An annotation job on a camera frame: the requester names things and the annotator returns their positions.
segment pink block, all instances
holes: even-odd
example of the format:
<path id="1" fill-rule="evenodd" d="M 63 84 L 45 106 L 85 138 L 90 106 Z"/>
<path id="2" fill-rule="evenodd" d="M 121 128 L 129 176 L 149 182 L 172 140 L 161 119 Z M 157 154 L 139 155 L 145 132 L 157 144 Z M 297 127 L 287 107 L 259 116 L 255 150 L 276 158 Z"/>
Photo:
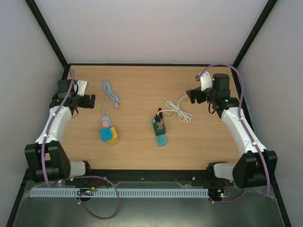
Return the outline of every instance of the pink block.
<path id="1" fill-rule="evenodd" d="M 103 121 L 102 122 L 103 128 L 109 127 L 108 122 L 107 121 Z"/>

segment gray wall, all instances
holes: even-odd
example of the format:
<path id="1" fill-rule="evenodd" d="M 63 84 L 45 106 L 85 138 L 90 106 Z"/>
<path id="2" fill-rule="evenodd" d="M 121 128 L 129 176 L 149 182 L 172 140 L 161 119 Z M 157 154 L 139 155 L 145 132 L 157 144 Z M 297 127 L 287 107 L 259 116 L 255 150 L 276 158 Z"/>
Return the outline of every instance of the gray wall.
<path id="1" fill-rule="evenodd" d="M 278 1 L 240 65 L 257 135 L 278 154 L 277 181 L 302 226 L 303 1 Z"/>
<path id="2" fill-rule="evenodd" d="M 62 66 L 24 0 L 0 7 L 0 226 L 5 226 L 27 167 L 24 147 L 48 117 Z"/>
<path id="3" fill-rule="evenodd" d="M 267 0 L 36 0 L 69 63 L 233 63 Z"/>

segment teal power strip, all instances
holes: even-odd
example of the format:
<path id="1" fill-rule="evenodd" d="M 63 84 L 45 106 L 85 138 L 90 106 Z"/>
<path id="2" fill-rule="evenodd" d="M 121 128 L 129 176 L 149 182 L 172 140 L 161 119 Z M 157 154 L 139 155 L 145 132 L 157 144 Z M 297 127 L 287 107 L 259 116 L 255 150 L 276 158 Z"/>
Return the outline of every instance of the teal power strip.
<path id="1" fill-rule="evenodd" d="M 156 122 L 156 120 L 153 118 L 152 121 L 151 121 L 151 123 L 153 124 L 155 122 Z M 160 136 L 156 136 L 155 135 L 155 137 L 156 137 L 156 142 L 157 142 L 157 146 L 158 147 L 163 147 L 163 146 L 165 146 L 167 144 L 167 140 L 166 140 L 165 134 L 160 135 Z"/>

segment wooden surface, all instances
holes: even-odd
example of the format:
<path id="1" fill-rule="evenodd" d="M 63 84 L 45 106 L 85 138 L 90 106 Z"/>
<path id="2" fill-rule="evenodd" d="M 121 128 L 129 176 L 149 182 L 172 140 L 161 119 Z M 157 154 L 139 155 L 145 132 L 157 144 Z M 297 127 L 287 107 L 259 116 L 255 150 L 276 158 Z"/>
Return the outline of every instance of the wooden surface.
<path id="1" fill-rule="evenodd" d="M 236 162 L 237 146 L 227 126 L 208 104 L 191 104 L 182 100 L 180 107 L 193 114 L 191 123 L 181 122 L 174 113 L 164 116 L 167 145 L 157 147 L 152 117 L 165 101 L 176 103 L 188 89 L 199 86 L 195 76 L 203 67 L 154 66 L 72 66 L 77 79 L 87 79 L 86 94 L 95 94 L 94 109 L 79 108 L 66 129 L 63 147 L 70 160 L 87 160 L 95 169 L 205 169 L 209 162 Z M 214 73 L 230 75 L 231 96 L 237 97 L 231 71 L 213 67 Z M 102 107 L 106 94 L 101 86 L 109 80 L 119 97 L 114 109 L 109 98 L 105 114 L 109 115 L 120 141 L 108 145 L 99 135 Z"/>

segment white cable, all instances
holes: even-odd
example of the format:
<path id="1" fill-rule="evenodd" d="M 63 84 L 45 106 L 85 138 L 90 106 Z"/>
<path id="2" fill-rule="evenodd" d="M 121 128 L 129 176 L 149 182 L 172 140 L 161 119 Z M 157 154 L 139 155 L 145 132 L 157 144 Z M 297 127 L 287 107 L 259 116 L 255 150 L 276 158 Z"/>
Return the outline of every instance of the white cable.
<path id="1" fill-rule="evenodd" d="M 110 88 L 110 84 L 109 84 L 108 80 L 105 80 L 105 81 L 102 82 L 102 87 L 103 87 L 104 91 L 107 93 L 107 96 L 106 96 L 106 99 L 105 99 L 105 102 L 104 102 L 104 105 L 103 105 L 103 110 L 102 110 L 103 111 L 103 116 L 105 116 L 104 109 L 105 109 L 105 105 L 106 105 L 108 97 L 110 97 L 113 100 L 115 108 L 119 107 L 119 103 L 118 103 L 119 99 L 112 92 L 112 89 Z"/>
<path id="2" fill-rule="evenodd" d="M 158 111 L 156 114 L 159 114 L 160 112 L 164 112 L 164 111 L 173 111 L 176 112 L 178 114 L 178 118 L 180 119 L 180 121 L 182 122 L 191 122 L 191 119 L 193 119 L 193 115 L 191 115 L 190 113 L 187 113 L 183 110 L 181 110 L 180 106 L 179 106 L 179 102 L 182 99 L 188 98 L 188 95 L 183 95 L 177 102 L 177 105 L 175 105 L 172 101 L 166 101 L 165 105 L 169 108 L 169 110 L 160 110 Z"/>

